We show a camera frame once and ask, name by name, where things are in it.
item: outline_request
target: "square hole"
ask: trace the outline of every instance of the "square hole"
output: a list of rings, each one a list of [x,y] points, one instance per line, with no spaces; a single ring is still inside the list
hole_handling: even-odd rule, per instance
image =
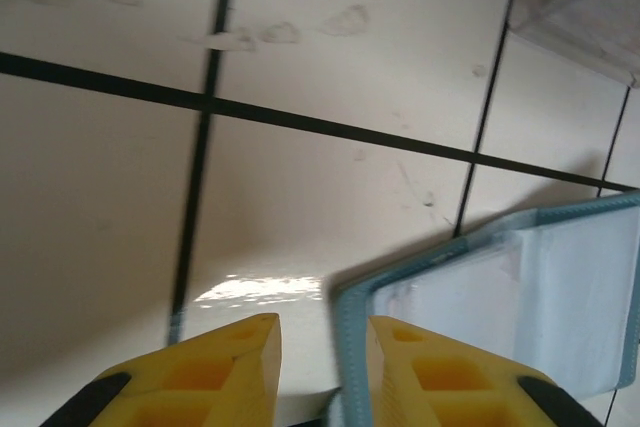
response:
[[[491,388],[480,369],[462,357],[422,357],[414,360],[412,367],[423,390]]]
[[[447,399],[431,403],[441,427],[516,427],[521,422],[502,402],[492,399]]]
[[[233,359],[193,359],[179,364],[165,379],[167,390],[220,390],[233,369]]]
[[[157,403],[140,409],[130,427],[201,427],[209,413],[208,406],[199,402],[182,402],[183,405]]]

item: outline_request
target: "floor tile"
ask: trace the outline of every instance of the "floor tile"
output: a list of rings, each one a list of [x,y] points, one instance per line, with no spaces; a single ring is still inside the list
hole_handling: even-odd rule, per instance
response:
[[[589,166],[582,165],[578,170],[589,172]],[[508,212],[592,199],[597,192],[595,187],[479,166],[471,185],[464,228],[470,230]]]
[[[317,414],[311,394],[338,382],[327,280],[449,238],[467,165],[227,118],[214,138],[186,335],[278,312],[279,401],[297,402],[279,421],[291,425]]]
[[[640,425],[640,380],[618,390],[611,409],[608,427],[637,427]]]
[[[640,91],[632,90],[629,94],[627,108],[622,118],[620,131],[616,140],[607,180],[621,184],[640,187]]]
[[[471,148],[506,0],[233,0],[225,98]]]
[[[602,176],[626,87],[509,39],[482,152]]]
[[[0,425],[166,338],[195,114],[0,76]]]
[[[606,394],[597,395],[587,400],[583,400],[580,403],[587,409],[593,416],[604,424],[607,419],[607,413],[609,412],[609,406],[611,405],[611,398],[613,392],[607,392]]]
[[[206,52],[193,41],[209,32],[213,5],[214,0],[0,0],[0,50],[200,90]]]

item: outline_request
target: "tile grout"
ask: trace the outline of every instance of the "tile grout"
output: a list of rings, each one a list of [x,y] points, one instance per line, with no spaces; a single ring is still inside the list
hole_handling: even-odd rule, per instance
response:
[[[618,395],[618,389],[614,390],[613,395],[611,396],[611,402],[609,403],[609,410],[607,411],[607,417],[604,419],[604,427],[607,427],[607,424],[609,423],[609,417],[611,416],[613,403],[616,401],[617,395]]]
[[[618,116],[618,120],[616,122],[616,126],[613,129],[613,136],[611,137],[611,145],[609,146],[609,152],[607,153],[607,160],[604,163],[604,169],[602,171],[602,180],[603,182],[607,178],[607,173],[609,172],[609,164],[611,163],[611,158],[613,157],[613,149],[616,146],[616,141],[618,140],[618,134],[620,132],[620,126],[622,125],[622,118],[624,117],[624,113],[627,110],[627,102],[629,102],[629,94],[631,93],[631,87],[627,86],[627,90],[624,93],[624,98],[622,99],[622,105],[620,106],[620,115]],[[600,197],[602,195],[602,187],[598,187],[598,193],[596,197]]]
[[[17,59],[20,66],[13,68],[9,64]],[[33,69],[38,64],[44,64],[45,69]],[[82,82],[69,81],[70,77],[64,75],[64,79],[60,81],[60,72],[78,72],[81,78],[89,75],[92,79],[90,84]],[[581,185],[589,185],[593,187],[602,187],[605,189],[630,191],[635,190],[637,186],[617,184],[608,181],[602,181],[593,177],[586,177],[579,174],[572,174],[566,171],[549,169],[534,164],[527,164],[515,160],[494,157],[485,154],[474,154],[472,151],[449,147],[442,144],[436,144],[410,137],[402,137],[395,134],[357,127],[355,125],[342,124],[330,120],[324,120],[316,117],[309,117],[302,114],[295,114],[282,110],[270,109],[268,107],[260,107],[257,105],[245,104],[242,102],[221,99],[219,97],[206,98],[204,94],[196,92],[188,92],[169,87],[163,87],[154,84],[146,84],[144,82],[125,79],[122,77],[114,77],[108,74],[90,72],[74,67],[66,67],[50,62],[36,59],[28,59],[26,57],[15,56],[13,54],[5,54],[0,52],[0,74],[16,76],[20,78],[32,79],[36,81],[53,83],[56,85],[64,85],[84,90],[104,93],[108,95],[117,95],[119,97],[143,100],[163,105],[170,105],[177,108],[186,108],[196,112],[207,111],[224,117],[232,117],[244,119],[261,124],[285,127],[305,132],[313,132],[329,137],[337,137],[346,140],[353,140],[367,144],[380,145],[393,149],[415,152],[424,155],[432,155],[450,160],[458,160],[461,162],[471,163],[475,160],[478,165],[494,167],[501,170],[520,172],[523,174],[545,177],[553,180],[571,182]],[[129,87],[133,86],[134,91],[131,92]]]
[[[480,119],[478,121],[478,129],[476,134],[476,140],[473,145],[473,158],[471,160],[471,164],[467,169],[467,176],[465,178],[464,187],[462,190],[462,195],[460,197],[460,204],[458,206],[458,213],[456,215],[456,223],[453,229],[453,237],[458,237],[462,230],[462,222],[464,220],[464,214],[467,209],[467,204],[469,202],[469,195],[471,194],[471,185],[473,184],[473,177],[476,170],[477,165],[477,157],[480,153],[480,147],[482,146],[482,139],[484,137],[484,131],[487,126],[487,122],[489,119],[489,109],[491,108],[491,103],[493,101],[493,94],[496,90],[496,85],[498,83],[498,74],[500,72],[500,66],[502,65],[502,60],[504,58],[504,49],[507,43],[507,37],[509,35],[509,17],[511,15],[511,10],[513,8],[515,0],[507,0],[504,9],[504,18],[502,20],[502,30],[500,31],[500,36],[498,38],[498,43],[496,45],[496,50],[494,54],[493,66],[491,69],[491,76],[489,77],[489,82],[487,83],[485,98],[482,106],[482,112],[480,114]]]
[[[217,0],[212,33],[225,31],[227,12],[230,0]],[[200,201],[204,184],[204,174],[207,163],[207,155],[211,149],[211,126],[214,123],[214,108],[217,102],[215,97],[216,87],[222,63],[223,53],[219,50],[210,50],[207,62],[207,70],[204,78],[204,88],[201,97],[203,108],[198,119],[198,128],[195,135],[193,158],[189,174],[187,200],[183,223],[180,234],[180,247],[176,262],[175,277],[173,283],[173,295],[171,312],[169,313],[167,345],[180,341],[185,315],[185,301],[189,288],[189,275],[193,261],[196,231],[198,227],[198,214],[200,213]]]

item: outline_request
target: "black rubber pad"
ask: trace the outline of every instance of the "black rubber pad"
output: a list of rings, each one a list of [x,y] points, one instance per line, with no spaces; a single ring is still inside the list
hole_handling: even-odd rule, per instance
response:
[[[602,427],[591,413],[560,387],[536,377],[518,377],[520,387],[558,427]]]
[[[94,380],[56,410],[40,427],[89,427],[130,380],[131,375],[126,372]]]

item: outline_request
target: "black grout line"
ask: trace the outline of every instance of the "black grout line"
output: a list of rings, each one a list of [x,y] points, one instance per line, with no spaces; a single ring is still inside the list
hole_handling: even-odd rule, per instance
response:
[[[215,7],[215,18],[213,20],[213,33],[217,34],[225,31],[229,0],[218,0]],[[173,300],[171,313],[169,315],[169,332],[167,344],[175,344],[180,341],[184,322],[184,307],[189,287],[189,273],[193,259],[193,249],[198,226],[198,214],[202,188],[204,183],[204,173],[207,161],[207,152],[211,124],[213,124],[212,111],[215,108],[217,99],[216,84],[220,64],[222,62],[222,52],[211,50],[207,65],[207,72],[204,79],[205,99],[203,109],[200,112],[196,140],[194,142],[193,159],[191,164],[191,174],[189,177],[189,189],[180,237],[180,250],[176,266],[176,274],[173,285]]]
[[[214,34],[225,31],[227,12],[229,10],[230,1],[231,0],[218,0],[218,5],[216,7],[216,17],[213,21]],[[221,51],[209,51],[209,62],[204,86],[204,95],[206,95],[207,97],[215,97],[216,83],[218,82],[218,73],[220,70],[221,59]]]
[[[381,145],[411,152],[421,152],[437,157],[469,162],[472,153],[455,147],[434,144],[408,137],[369,130],[354,125],[341,124],[331,120],[323,120],[306,115],[274,110],[268,107],[243,104],[233,100],[217,99],[214,112],[226,117],[252,120],[261,124],[287,127],[294,130],[314,132],[316,134],[355,140],[367,144]]]
[[[502,20],[502,31],[498,39],[498,45],[496,47],[496,53],[493,59],[493,67],[491,69],[491,76],[489,77],[489,83],[487,84],[487,90],[485,92],[484,104],[482,106],[482,114],[480,115],[480,121],[478,123],[478,132],[476,134],[476,141],[473,146],[473,153],[477,157],[482,146],[482,139],[484,138],[484,131],[489,118],[489,109],[491,108],[491,102],[493,101],[493,94],[496,90],[498,82],[498,74],[500,73],[500,66],[504,58],[504,48],[507,43],[507,37],[509,35],[509,16],[511,15],[511,9],[515,0],[507,0],[504,11],[504,18]],[[460,205],[458,206],[458,213],[456,215],[456,224],[453,229],[453,237],[458,237],[462,231],[462,222],[464,220],[464,214],[469,202],[469,195],[471,194],[471,185],[473,183],[473,176],[476,171],[477,158],[474,157],[471,161],[471,165],[467,169],[467,177],[464,183],[464,189],[460,198]]]
[[[18,67],[13,67],[11,65],[14,61],[19,64]],[[69,76],[68,72],[79,73],[79,78],[82,79],[82,81],[67,78],[63,79],[62,82],[59,82],[60,79],[58,79],[58,77],[61,75],[61,72],[66,72],[64,74],[65,76]],[[201,112],[215,112],[227,117],[235,117],[263,124],[314,132],[321,135],[380,145],[393,149],[433,155],[435,157],[442,157],[445,159],[459,160],[461,162],[472,163],[475,161],[478,165],[536,175],[564,182],[601,187],[603,189],[619,190],[623,192],[636,190],[636,187],[629,185],[602,181],[591,177],[547,169],[545,167],[525,164],[499,157],[492,157],[479,153],[474,154],[474,152],[455,147],[448,147],[422,140],[364,129],[353,125],[341,124],[305,115],[244,104],[232,100],[207,98],[203,94],[199,93],[186,92],[153,84],[145,84],[144,82],[113,77],[97,72],[89,72],[82,69],[75,69],[73,67],[60,66],[49,62],[43,62],[41,60],[28,59],[0,52],[0,74],[2,73],[45,82],[60,83],[62,85],[102,92],[110,95],[199,110]],[[90,79],[90,81],[83,83],[83,81],[87,79]]]
[[[444,159],[458,160],[461,162],[475,162],[478,165],[494,167],[501,170],[520,172],[523,174],[545,177],[563,182],[570,182],[590,187],[603,187],[605,189],[631,191],[635,187],[613,182],[602,181],[593,177],[562,172],[560,170],[548,169],[536,165],[525,164],[515,160],[502,159],[485,154],[474,154],[467,150],[434,144],[423,140],[399,137],[393,134],[369,130],[353,125],[340,124],[330,120],[307,117],[305,115],[283,112],[280,110],[258,107],[255,105],[243,104],[234,100],[217,99],[214,106],[214,113],[225,117],[250,120],[261,124],[286,127],[304,132],[312,132],[320,135],[338,137],[341,139],[354,140],[367,144],[380,145],[392,149],[416,152],[418,154],[432,155]]]
[[[66,65],[0,52],[0,74],[8,74],[53,84],[118,95],[132,99],[201,110],[202,94],[163,87],[115,75],[101,74]]]
[[[607,178],[607,173],[609,172],[609,164],[611,163],[611,157],[613,157],[613,149],[616,146],[616,141],[618,140],[618,133],[620,132],[620,126],[622,125],[622,117],[624,117],[624,112],[627,110],[627,102],[629,101],[629,94],[631,92],[631,87],[627,87],[626,92],[624,93],[624,99],[622,99],[622,106],[620,107],[620,115],[618,116],[618,121],[616,122],[616,127],[613,129],[613,137],[611,138],[611,146],[609,147],[609,153],[607,154],[607,160],[604,163],[604,170],[602,171],[602,181],[604,182]],[[602,187],[598,187],[598,194],[596,197],[600,197],[602,195]]]
[[[180,341],[182,324],[184,320],[184,304],[189,287],[189,270],[193,257],[193,244],[198,225],[198,213],[206,165],[207,144],[209,141],[209,128],[211,125],[211,115],[205,112],[200,114],[196,128],[195,142],[193,145],[193,157],[191,161],[191,172],[189,175],[189,189],[182,220],[182,230],[180,234],[180,250],[176,273],[173,283],[173,296],[171,302],[171,312],[169,314],[169,332],[167,334],[167,345]]]
[[[604,419],[604,427],[607,427],[609,423],[609,417],[611,416],[611,410],[613,409],[613,403],[616,401],[616,396],[618,395],[618,389],[613,391],[613,395],[611,396],[611,403],[609,404],[609,410],[607,411],[607,417]]]

